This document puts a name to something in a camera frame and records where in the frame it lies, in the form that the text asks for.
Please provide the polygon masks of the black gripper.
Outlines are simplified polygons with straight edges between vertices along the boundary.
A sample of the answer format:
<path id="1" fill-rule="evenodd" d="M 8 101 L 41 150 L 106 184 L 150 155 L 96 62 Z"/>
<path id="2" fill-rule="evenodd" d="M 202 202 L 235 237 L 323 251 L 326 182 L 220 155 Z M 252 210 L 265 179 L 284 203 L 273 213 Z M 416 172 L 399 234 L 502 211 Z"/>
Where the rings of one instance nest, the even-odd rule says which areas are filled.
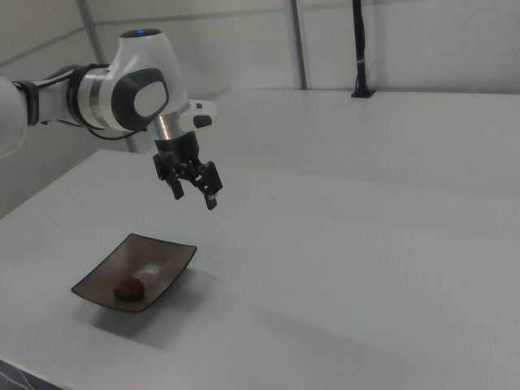
<path id="1" fill-rule="evenodd" d="M 206 207 L 213 210 L 217 206 L 217 194 L 223 188 L 217 167 L 211 161 L 202 163 L 199 159 L 199 144 L 195 132 L 186 132 L 175 139 L 155 141 L 158 154 L 153 156 L 158 178 L 170 187 L 176 200 L 184 196 L 179 176 L 173 166 L 187 165 L 188 181 L 203 194 Z"/>

